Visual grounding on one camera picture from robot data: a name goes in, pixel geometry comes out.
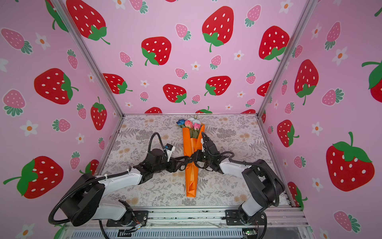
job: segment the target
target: floral patterned surface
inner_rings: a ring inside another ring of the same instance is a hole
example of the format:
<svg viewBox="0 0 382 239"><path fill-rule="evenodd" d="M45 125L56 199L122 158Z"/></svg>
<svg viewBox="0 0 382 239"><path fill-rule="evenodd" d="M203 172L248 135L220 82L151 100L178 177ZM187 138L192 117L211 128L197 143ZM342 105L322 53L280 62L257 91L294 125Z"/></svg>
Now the floral patterned surface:
<svg viewBox="0 0 382 239"><path fill-rule="evenodd" d="M143 161L154 132L161 135L163 144L170 143L176 147L173 157L183 156L182 132L176 122L192 116L126 116L102 174L122 172L126 167ZM236 160L248 162L263 159L274 169L254 115L199 115L198 119L206 125L206 134L220 152L233 151ZM159 140L155 137L152 149L159 147ZM126 200L132 206L218 206L240 205L250 195L243 179L202 169L198 174L196 198L186 197L185 188L184 171L163 171L154 174L144 184L125 187L105 199ZM285 194L282 194L280 204L287 205L287 201Z"/></svg>

